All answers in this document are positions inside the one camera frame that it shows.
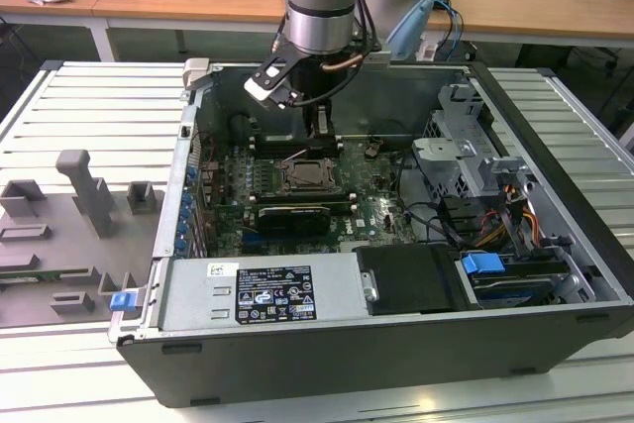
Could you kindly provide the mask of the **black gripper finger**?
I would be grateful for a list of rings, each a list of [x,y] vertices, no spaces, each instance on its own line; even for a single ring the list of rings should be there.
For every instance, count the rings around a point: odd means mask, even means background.
[[[335,136],[331,101],[313,104],[306,108],[306,134],[311,139]]]

